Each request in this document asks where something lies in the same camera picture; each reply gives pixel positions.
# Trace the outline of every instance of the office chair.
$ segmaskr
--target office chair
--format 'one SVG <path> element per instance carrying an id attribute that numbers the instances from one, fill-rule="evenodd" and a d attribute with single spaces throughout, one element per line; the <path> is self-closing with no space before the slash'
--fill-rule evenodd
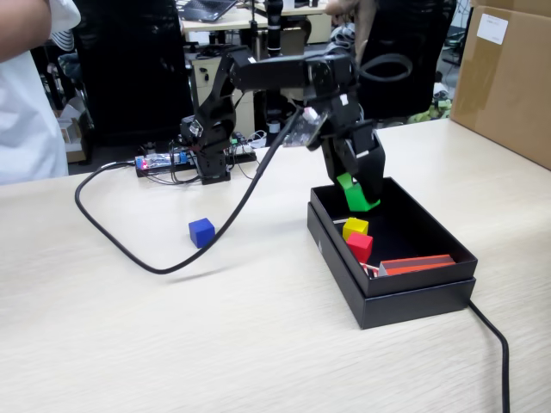
<path id="1" fill-rule="evenodd" d="M 179 134 L 193 113 L 174 0 L 75 0 L 74 28 L 97 142 L 139 145 Z"/>
<path id="2" fill-rule="evenodd" d="M 380 0 L 362 55 L 358 91 L 365 119 L 426 111 L 456 0 Z"/>

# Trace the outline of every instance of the robotic arm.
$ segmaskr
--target robotic arm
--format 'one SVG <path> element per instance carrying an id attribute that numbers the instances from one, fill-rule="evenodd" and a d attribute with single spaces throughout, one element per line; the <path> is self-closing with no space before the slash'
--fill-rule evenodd
<path id="1" fill-rule="evenodd" d="M 230 146 L 235 127 L 233 91 L 302 88 L 307 106 L 318 114 L 328 113 L 306 147 L 310 151 L 322 147 L 331 180 L 344 188 L 347 200 L 351 193 L 357 197 L 359 192 L 364 202 L 356 210 L 367 211 L 381 197 L 385 153 L 372 123 L 358 121 L 358 86 L 350 56 L 281 57 L 256 62 L 245 46 L 229 49 L 222 56 L 211 94 L 196 111 L 193 123 L 182 124 L 181 144 L 196 153 L 201 175 L 229 176 L 224 150 Z M 350 177 L 357 181 L 352 191 Z"/>

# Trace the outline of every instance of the red rectangular piece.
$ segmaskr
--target red rectangular piece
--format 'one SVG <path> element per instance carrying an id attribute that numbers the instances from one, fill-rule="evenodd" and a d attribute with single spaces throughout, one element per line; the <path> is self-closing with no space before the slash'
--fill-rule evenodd
<path id="1" fill-rule="evenodd" d="M 418 256 L 400 260 L 389 260 L 381 262 L 381 270 L 385 275 L 397 275 L 421 271 L 423 269 L 447 267 L 454 265 L 455 261 L 449 255 L 441 256 Z"/>
<path id="2" fill-rule="evenodd" d="M 402 268 L 392 268 L 387 269 L 387 275 L 396 275 L 396 274 L 403 274 L 403 273 L 411 273 L 411 271 L 421 271 L 422 269 L 431 269 L 431 268 L 439 268 L 439 267 L 448 267 L 450 265 L 454 265 L 454 263 L 451 262 L 445 262 L 442 264 L 431 264 L 431 265 L 417 265 L 415 267 L 402 267 Z"/>
<path id="3" fill-rule="evenodd" d="M 368 262 L 373 248 L 373 238 L 358 232 L 352 232 L 346 241 L 350 250 L 359 262 Z"/>

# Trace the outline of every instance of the desk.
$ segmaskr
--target desk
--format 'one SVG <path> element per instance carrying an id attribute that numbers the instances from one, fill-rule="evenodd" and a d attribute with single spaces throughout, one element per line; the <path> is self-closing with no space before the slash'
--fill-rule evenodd
<path id="1" fill-rule="evenodd" d="M 219 30 L 239 30 L 241 28 L 250 28 L 251 11 L 248 9 L 231 8 L 215 23 L 188 22 L 182 20 L 183 32 L 213 32 Z M 255 20 L 259 28 L 268 27 L 268 20 L 261 15 L 255 15 Z"/>
<path id="2" fill-rule="evenodd" d="M 547 411 L 551 173 L 449 120 L 380 135 L 387 174 L 480 260 L 473 301 L 509 340 L 512 411 Z M 189 221 L 220 228 L 237 205 L 234 172 L 179 188 L 114 170 L 83 203 L 166 267 L 195 250 Z M 306 228 L 321 151 L 281 148 L 228 233 L 170 276 L 86 221 L 82 180 L 0 187 L 0 411 L 501 411 L 500 346 L 471 311 L 359 330 Z"/>

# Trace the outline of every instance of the open box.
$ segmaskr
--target open box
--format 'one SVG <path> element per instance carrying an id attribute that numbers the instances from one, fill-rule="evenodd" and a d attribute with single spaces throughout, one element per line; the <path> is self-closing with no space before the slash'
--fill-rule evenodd
<path id="1" fill-rule="evenodd" d="M 374 278 L 343 239 L 349 217 L 369 222 L 374 239 L 369 265 L 442 254 L 451 255 L 455 265 Z M 363 329 L 467 307 L 477 259 L 392 178 L 384 179 L 381 204 L 367 213 L 351 213 L 338 187 L 313 188 L 308 229 Z"/>

